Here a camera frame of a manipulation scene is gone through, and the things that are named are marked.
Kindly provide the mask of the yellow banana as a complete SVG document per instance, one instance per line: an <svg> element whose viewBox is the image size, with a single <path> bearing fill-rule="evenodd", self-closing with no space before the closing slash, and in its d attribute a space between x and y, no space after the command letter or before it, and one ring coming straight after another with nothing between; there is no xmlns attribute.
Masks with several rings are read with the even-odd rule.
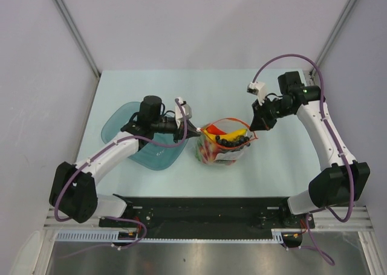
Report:
<svg viewBox="0 0 387 275"><path fill-rule="evenodd" d="M206 129L203 130L203 133L205 135L207 135L211 140L215 141L215 137L217 135L213 135L213 134L209 134ZM245 134L247 133L247 130L246 129L238 129L238 130L235 130L233 132L230 132L230 133L226 133L226 135L219 135L221 138L225 138L227 140L233 140L235 139L237 136L245 136Z"/></svg>

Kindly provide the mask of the red orange carrot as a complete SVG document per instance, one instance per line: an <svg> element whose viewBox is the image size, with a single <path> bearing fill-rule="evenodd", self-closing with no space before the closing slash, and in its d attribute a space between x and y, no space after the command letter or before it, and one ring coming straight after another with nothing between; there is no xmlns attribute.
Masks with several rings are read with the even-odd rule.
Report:
<svg viewBox="0 0 387 275"><path fill-rule="evenodd" d="M206 127L206 131L213 135L226 135L226 132L218 128L216 125L211 124Z"/></svg>

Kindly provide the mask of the red cherry bunch with leaf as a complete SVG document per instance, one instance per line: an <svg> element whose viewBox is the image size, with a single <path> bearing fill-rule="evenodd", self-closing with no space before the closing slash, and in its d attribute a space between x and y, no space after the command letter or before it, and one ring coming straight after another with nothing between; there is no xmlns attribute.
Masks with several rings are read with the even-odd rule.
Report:
<svg viewBox="0 0 387 275"><path fill-rule="evenodd" d="M206 138L199 138L195 145L195 157L204 164L231 165L236 158L231 150L218 147Z"/></svg>

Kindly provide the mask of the dark purple grape bunch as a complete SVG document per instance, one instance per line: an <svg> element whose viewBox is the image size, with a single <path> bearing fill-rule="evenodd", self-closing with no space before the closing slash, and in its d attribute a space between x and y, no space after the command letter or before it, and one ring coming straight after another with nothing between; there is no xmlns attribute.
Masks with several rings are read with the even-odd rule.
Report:
<svg viewBox="0 0 387 275"><path fill-rule="evenodd" d="M219 135L215 137L215 141L218 145L228 147L228 148L236 148L241 147L245 144L250 144L250 137L248 136L237 136L233 140L227 140L225 138L221 138Z"/></svg>

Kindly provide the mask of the clear zip bag red zipper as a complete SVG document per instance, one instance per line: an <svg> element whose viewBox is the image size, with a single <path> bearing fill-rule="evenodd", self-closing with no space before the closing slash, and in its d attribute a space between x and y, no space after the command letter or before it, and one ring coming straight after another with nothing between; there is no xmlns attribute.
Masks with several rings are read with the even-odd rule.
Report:
<svg viewBox="0 0 387 275"><path fill-rule="evenodd" d="M246 122L233 117L222 118L200 128L195 157L203 164L229 166L257 139Z"/></svg>

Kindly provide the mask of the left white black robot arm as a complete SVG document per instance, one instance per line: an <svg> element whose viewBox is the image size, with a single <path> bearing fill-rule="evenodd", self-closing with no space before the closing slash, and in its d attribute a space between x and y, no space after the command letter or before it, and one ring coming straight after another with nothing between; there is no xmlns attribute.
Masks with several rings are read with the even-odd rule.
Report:
<svg viewBox="0 0 387 275"><path fill-rule="evenodd" d="M99 195L96 187L119 163L148 144L175 148L191 137L200 136L200 130L190 122L192 110L185 100L175 99L172 117L164 115L162 107L161 98L144 97L138 111L101 150L76 163L64 161L58 165L49 198L56 221L83 224L97 216L113 219L122 227L133 221L134 212L123 198Z"/></svg>

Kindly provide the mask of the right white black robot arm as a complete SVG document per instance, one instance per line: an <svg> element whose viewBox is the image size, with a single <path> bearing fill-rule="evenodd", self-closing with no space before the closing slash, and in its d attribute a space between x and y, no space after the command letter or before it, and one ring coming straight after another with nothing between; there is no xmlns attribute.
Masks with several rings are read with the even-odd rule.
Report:
<svg viewBox="0 0 387 275"><path fill-rule="evenodd" d="M256 96L250 130L269 131L279 118L296 115L311 139L321 169L306 191L287 199L287 207L279 212L280 223L294 227L301 214L339 204L347 204L351 209L370 176L368 164L358 162L344 145L318 86L304 85L297 71L280 75L278 83L281 93L274 99L269 98L265 83L249 83L247 92Z"/></svg>

